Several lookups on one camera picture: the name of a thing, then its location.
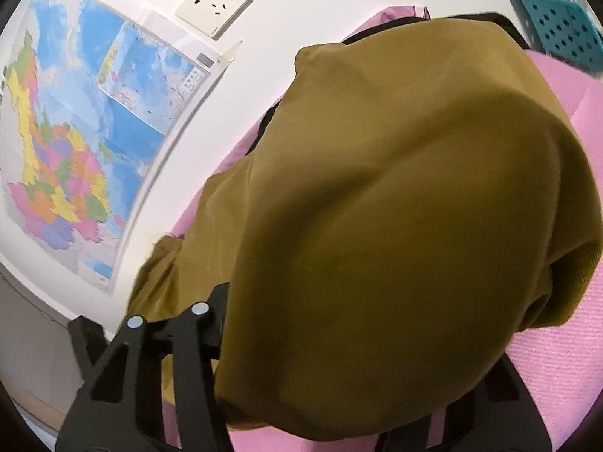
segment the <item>barcode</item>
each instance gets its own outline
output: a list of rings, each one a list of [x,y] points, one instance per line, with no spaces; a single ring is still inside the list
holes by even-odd
[[[201,63],[208,70],[215,64],[211,59],[209,59],[205,54],[201,53],[197,56],[197,61]]]

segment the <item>electrical outlet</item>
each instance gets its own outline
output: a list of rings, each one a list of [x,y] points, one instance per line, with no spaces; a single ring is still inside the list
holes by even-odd
[[[250,0],[185,0],[176,16],[212,38],[221,31]]]

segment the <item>world map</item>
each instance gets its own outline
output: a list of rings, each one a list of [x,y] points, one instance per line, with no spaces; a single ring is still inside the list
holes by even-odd
[[[33,0],[4,76],[8,214],[107,292],[143,180],[202,72],[95,0]]]

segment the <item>wooden baseboard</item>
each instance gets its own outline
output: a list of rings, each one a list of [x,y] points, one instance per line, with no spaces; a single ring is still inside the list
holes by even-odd
[[[49,407],[24,389],[16,386],[11,378],[0,371],[0,379],[8,395],[35,419],[57,431],[63,426],[65,415]]]

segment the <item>teal plastic basket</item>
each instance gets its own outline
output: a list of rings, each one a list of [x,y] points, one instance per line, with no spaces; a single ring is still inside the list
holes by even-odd
[[[603,71],[603,42],[584,8],[569,0],[521,0],[547,54]]]

